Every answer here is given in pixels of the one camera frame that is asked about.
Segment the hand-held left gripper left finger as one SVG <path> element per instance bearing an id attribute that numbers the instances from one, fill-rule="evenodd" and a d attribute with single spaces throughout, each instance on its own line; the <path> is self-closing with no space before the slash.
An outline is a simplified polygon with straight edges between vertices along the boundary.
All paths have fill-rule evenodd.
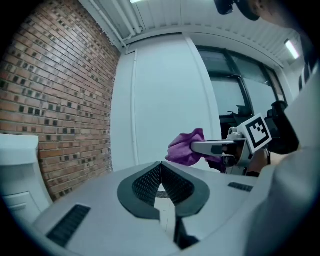
<path id="1" fill-rule="evenodd" d="M 180 251 L 160 223 L 155 199 L 161 164 L 86 181 L 34 222 L 58 256 L 171 256 Z"/>

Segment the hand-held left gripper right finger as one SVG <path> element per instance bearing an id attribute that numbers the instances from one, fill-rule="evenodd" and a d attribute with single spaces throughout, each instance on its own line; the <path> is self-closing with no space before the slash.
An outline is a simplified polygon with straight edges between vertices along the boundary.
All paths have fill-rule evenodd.
<path id="1" fill-rule="evenodd" d="M 162 185 L 175 206 L 176 245 L 186 249 L 217 231 L 241 207 L 257 180 L 163 162 Z"/>

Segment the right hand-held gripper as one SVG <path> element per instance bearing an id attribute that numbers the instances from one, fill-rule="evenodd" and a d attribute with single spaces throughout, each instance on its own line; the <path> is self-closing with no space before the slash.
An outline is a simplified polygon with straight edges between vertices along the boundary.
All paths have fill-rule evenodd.
<path id="1" fill-rule="evenodd" d="M 206 156 L 222 156 L 227 168 L 237 167 L 243 174 L 253 156 L 263 149 L 270 153 L 286 155 L 298 149 L 299 140 L 285 115 L 285 101 L 272 103 L 267 116 L 257 114 L 237 127 L 230 127 L 227 140 L 198 141 L 191 143 L 191 150 Z"/>

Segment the purple cloth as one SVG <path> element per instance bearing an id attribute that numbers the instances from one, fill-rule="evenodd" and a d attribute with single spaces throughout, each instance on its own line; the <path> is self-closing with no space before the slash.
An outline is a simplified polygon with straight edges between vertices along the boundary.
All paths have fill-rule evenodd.
<path id="1" fill-rule="evenodd" d="M 180 133 L 168 146 L 165 159 L 169 162 L 184 166 L 193 166 L 201 159 L 204 159 L 211 169 L 215 169 L 223 174 L 226 173 L 226 167 L 221 157 L 208 156 L 192 151 L 193 142 L 205 142 L 205 136 L 202 128 L 196 128 L 191 133 Z"/>

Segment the person's right forearm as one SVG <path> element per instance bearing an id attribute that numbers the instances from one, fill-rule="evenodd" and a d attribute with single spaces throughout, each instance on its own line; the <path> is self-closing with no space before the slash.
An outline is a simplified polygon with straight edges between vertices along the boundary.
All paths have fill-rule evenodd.
<path id="1" fill-rule="evenodd" d="M 259 149 L 256 151 L 251 159 L 248 166 L 248 172 L 260 174 L 262 169 L 270 164 L 270 154 L 267 149 Z"/>

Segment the white vanity cabinet with sink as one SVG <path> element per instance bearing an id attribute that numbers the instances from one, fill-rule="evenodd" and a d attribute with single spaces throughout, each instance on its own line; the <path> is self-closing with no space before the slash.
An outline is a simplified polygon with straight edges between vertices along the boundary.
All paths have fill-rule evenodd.
<path id="1" fill-rule="evenodd" d="M 39 137 L 0 134 L 0 166 L 30 165 L 38 161 Z"/>

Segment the dark-framed glass window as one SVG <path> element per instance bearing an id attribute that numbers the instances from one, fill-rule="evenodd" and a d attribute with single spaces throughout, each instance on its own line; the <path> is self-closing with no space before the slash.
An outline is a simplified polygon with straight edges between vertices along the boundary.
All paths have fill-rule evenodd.
<path id="1" fill-rule="evenodd" d="M 286 101 L 275 71 L 246 55 L 222 48 L 198 46 L 218 107 L 221 137 L 256 114 L 267 116 L 276 101 Z"/>

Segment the ceiling light tube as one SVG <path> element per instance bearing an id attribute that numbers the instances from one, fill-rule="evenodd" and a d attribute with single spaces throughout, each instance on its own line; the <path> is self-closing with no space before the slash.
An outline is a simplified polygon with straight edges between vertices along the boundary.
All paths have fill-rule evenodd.
<path id="1" fill-rule="evenodd" d="M 300 55 L 297 52 L 295 46 L 293 45 L 293 43 L 290 40 L 287 39 L 284 44 L 285 44 L 285 47 L 288 49 L 288 51 L 290 52 L 290 54 L 292 55 L 292 57 L 295 60 L 300 57 Z"/>

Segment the white ceiling pipe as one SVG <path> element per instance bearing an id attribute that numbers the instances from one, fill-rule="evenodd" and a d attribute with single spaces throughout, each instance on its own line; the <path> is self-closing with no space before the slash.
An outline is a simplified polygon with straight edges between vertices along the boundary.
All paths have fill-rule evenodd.
<path id="1" fill-rule="evenodd" d="M 142 33 L 142 26 L 129 0 L 88 0 L 96 12 L 95 20 L 112 44 L 127 50 L 128 41 Z"/>

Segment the white wall conduit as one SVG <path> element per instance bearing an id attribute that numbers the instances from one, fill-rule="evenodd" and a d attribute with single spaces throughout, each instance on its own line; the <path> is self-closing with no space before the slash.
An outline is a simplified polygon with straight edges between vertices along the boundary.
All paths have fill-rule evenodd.
<path id="1" fill-rule="evenodd" d="M 136 166 L 140 164 L 137 144 L 137 128 L 136 128 L 136 73 L 137 73 L 137 59 L 138 50 L 134 50 L 134 59 L 132 67 L 131 80 L 131 133 L 132 133 L 132 150 L 134 156 L 134 163 Z"/>

